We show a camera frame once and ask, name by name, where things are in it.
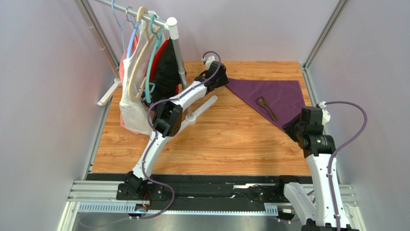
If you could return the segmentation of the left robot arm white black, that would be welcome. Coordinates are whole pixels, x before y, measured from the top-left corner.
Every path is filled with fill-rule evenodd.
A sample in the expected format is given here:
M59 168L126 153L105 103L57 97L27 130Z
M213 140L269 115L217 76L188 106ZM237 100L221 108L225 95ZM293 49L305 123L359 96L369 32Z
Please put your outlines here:
M217 101L217 96L212 96L193 112L192 118L183 117L184 111L194 102L229 82L223 63L206 62L206 66L207 70L197 76L182 93L154 104L151 121L154 130L140 160L126 175L124 182L119 184L117 200L143 199L148 193L148 182L163 148L187 126L194 124L197 118Z

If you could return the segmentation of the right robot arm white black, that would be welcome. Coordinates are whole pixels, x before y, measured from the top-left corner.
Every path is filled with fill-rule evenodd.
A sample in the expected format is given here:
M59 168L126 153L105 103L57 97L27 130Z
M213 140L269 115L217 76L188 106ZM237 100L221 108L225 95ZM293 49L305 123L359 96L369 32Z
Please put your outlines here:
M282 127L303 150L315 198L310 199L296 176L282 177L281 194L293 206L303 231L352 231L336 178L334 139L323 133L323 113L318 107L302 107L301 112Z

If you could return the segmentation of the purple cloth napkin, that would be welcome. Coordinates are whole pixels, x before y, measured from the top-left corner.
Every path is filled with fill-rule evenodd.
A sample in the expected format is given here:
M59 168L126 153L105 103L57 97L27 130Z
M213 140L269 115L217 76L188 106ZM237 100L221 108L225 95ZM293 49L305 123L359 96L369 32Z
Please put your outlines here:
M230 78L226 87L279 129L298 115L301 108L306 105L300 83L297 80L269 81ZM277 121L274 121L266 109L257 103L257 98L261 96L277 116Z

